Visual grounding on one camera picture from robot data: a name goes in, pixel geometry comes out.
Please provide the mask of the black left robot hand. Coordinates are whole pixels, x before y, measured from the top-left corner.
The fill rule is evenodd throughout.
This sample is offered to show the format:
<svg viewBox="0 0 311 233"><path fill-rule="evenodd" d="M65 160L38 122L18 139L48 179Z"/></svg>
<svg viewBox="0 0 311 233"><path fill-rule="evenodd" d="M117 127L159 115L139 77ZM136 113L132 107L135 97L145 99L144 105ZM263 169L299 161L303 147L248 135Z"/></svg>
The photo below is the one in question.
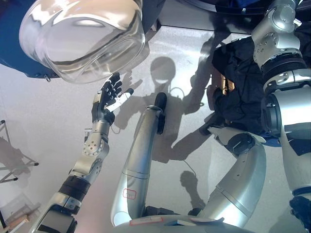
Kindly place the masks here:
<svg viewBox="0 0 311 233"><path fill-rule="evenodd" d="M120 108L133 94L132 88L122 93L122 82L118 72L112 74L94 96L92 105L92 122L108 122L115 120L114 111Z"/></svg>

